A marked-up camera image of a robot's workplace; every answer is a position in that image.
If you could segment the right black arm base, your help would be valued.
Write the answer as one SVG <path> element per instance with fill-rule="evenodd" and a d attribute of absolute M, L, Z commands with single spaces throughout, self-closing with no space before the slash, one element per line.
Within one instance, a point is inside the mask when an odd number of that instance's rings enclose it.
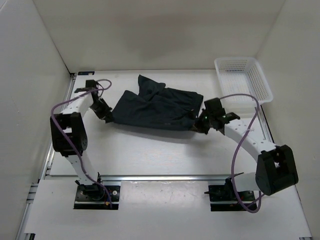
<path fill-rule="evenodd" d="M 211 212 L 242 212 L 245 209 L 239 203 L 232 184 L 231 177 L 225 179 L 224 184 L 212 184 L 204 192 L 209 196 Z M 251 211 L 257 210 L 257 202 L 253 191 L 238 192 L 243 204 Z"/>

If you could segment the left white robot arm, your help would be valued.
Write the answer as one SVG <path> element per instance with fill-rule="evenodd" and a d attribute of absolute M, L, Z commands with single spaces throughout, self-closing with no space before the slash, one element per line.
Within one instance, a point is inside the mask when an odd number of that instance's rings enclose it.
<path fill-rule="evenodd" d="M 88 137 L 83 117 L 88 110 L 92 110 L 100 120 L 107 121 L 111 109 L 98 94 L 83 92 L 54 105 L 50 110 L 53 148 L 70 162 L 78 176 L 78 185 L 89 186 L 87 194 L 93 200 L 103 198 L 105 188 L 86 152 Z"/>

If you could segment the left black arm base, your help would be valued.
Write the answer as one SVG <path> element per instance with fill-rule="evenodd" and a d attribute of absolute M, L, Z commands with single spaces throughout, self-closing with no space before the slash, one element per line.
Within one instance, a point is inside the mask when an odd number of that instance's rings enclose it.
<path fill-rule="evenodd" d="M 78 180 L 73 208 L 75 210 L 118 210 L 121 193 L 120 185 L 105 185 L 105 189 L 95 183 L 80 184 Z"/>

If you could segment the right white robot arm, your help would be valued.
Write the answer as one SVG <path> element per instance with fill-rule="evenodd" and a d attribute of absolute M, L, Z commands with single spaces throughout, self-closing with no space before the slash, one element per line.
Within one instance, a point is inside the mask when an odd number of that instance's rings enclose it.
<path fill-rule="evenodd" d="M 219 98 L 205 101 L 204 106 L 195 122 L 195 129 L 204 134 L 210 129 L 221 132 L 234 140 L 237 147 L 243 148 L 256 162 L 255 172 L 232 174 L 231 183 L 224 188 L 227 198 L 236 200 L 244 191 L 260 191 L 271 196 L 298 183 L 296 163 L 289 146 L 278 146 L 263 139 L 238 115 L 226 113 Z"/>

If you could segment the dark navy shorts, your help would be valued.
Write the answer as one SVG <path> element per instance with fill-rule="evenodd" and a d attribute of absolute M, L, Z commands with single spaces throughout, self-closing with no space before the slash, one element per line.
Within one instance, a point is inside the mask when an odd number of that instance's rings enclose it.
<path fill-rule="evenodd" d="M 138 76 L 139 93 L 125 90 L 112 111 L 119 125 L 170 131 L 188 131 L 196 122 L 204 96 L 166 87 Z"/>

